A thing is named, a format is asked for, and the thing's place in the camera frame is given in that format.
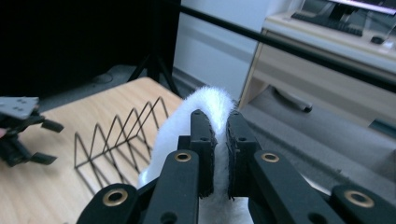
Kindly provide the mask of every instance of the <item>wooden table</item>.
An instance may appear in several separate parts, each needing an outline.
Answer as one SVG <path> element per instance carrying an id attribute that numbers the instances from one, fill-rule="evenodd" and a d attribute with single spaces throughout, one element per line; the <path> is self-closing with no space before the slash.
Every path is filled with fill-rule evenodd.
<path id="1" fill-rule="evenodd" d="M 146 102 L 154 103 L 160 96 L 169 115 L 181 103 L 181 99 L 172 92 L 153 80 L 142 77 L 43 113 L 47 119 L 62 123 L 64 130 L 53 133 L 34 125 L 20 134 L 20 140 L 30 152 L 42 152 L 58 159 L 48 166 L 27 162 L 12 168 L 0 162 L 0 223 L 76 223 L 93 195 L 74 169 L 75 133 L 90 148 L 96 123 L 100 123 L 107 134 L 116 115 L 125 122 L 133 108 L 141 112 Z M 156 117 L 161 125 L 166 120 L 163 109 L 156 106 L 154 111 L 157 111 Z M 136 121 L 136 117 L 131 116 L 125 122 L 125 130 L 132 130 L 131 127 Z M 153 119 L 147 119 L 143 125 L 150 146 L 157 133 L 153 124 Z M 116 136 L 112 135 L 118 135 L 121 130 L 120 125 L 114 127 L 112 133 L 116 134 L 111 134 L 109 144 L 115 144 Z M 96 148 L 96 151 L 102 150 L 104 142 L 98 138 L 92 148 Z M 86 160 L 81 152 L 78 150 L 78 162 Z M 97 165 L 101 164 L 106 165 L 106 162 L 102 159 Z M 135 184 L 137 174 L 135 170 L 131 170 L 130 174 L 125 175 L 131 177 Z M 86 172 L 86 179 L 94 185 L 94 175 L 89 174 L 90 170 L 82 171 Z M 114 177 L 111 182 L 118 182 L 116 175 L 108 175 L 110 178 Z"/>

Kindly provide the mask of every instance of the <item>white towel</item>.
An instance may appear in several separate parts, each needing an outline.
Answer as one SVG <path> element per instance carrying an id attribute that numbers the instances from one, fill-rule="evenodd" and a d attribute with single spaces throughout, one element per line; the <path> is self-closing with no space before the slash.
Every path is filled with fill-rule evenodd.
<path id="1" fill-rule="evenodd" d="M 191 135 L 191 113 L 200 109 L 209 118 L 218 144 L 215 147 L 213 193 L 199 202 L 198 222 L 202 223 L 253 223 L 248 211 L 248 200 L 229 200 L 227 189 L 228 148 L 226 145 L 226 123 L 235 105 L 225 90 L 202 87 L 187 97 L 180 107 L 160 128 L 151 154 L 148 168 L 139 176 L 138 187 L 158 177 L 166 156 L 177 149 L 180 135 Z"/>

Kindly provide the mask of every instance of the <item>black wire rack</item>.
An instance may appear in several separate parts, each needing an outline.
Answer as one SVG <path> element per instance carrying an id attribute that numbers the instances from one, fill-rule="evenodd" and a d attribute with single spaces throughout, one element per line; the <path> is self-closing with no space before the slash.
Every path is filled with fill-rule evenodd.
<path id="1" fill-rule="evenodd" d="M 153 128 L 158 131 L 168 117 L 163 98 L 159 97 L 154 104 L 147 102 L 140 113 L 134 107 L 124 122 L 116 115 L 107 134 L 96 123 L 89 147 L 75 133 L 74 168 L 92 195 L 110 184 L 136 184 L 151 157 L 152 148 L 145 132 Z"/>

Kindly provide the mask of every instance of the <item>tripod leg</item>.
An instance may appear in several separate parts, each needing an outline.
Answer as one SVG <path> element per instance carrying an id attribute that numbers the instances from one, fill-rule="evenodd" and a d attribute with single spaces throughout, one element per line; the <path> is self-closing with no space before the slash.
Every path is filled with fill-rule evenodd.
<path id="1" fill-rule="evenodd" d="M 143 59 L 143 61 L 136 67 L 134 72 L 129 77 L 128 82 L 132 81 L 132 80 L 135 80 L 135 79 L 137 79 L 140 76 L 140 74 L 142 73 L 143 69 L 148 64 L 149 59 L 150 59 L 150 55 L 146 56 L 146 58 Z"/>
<path id="2" fill-rule="evenodd" d="M 166 79 L 166 82 L 169 85 L 169 88 L 171 91 L 176 94 L 177 96 L 180 96 L 180 93 L 177 90 L 176 84 L 172 79 L 172 75 L 169 73 L 168 69 L 166 68 L 165 63 L 163 62 L 163 59 L 160 56 L 157 56 L 157 61 L 158 64 L 160 65 L 161 69 L 163 70 L 163 76 Z"/>
<path id="3" fill-rule="evenodd" d="M 160 67 L 155 58 L 151 58 L 148 62 L 148 77 L 160 83 Z"/>

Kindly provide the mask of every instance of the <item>wall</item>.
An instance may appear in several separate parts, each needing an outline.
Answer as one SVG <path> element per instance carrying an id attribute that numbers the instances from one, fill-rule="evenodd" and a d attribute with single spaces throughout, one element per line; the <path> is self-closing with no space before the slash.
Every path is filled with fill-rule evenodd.
<path id="1" fill-rule="evenodd" d="M 302 0 L 182 0 L 182 5 L 259 32 L 267 14 L 296 8 Z M 180 14 L 174 67 L 219 86 L 239 101 L 257 42 Z"/>

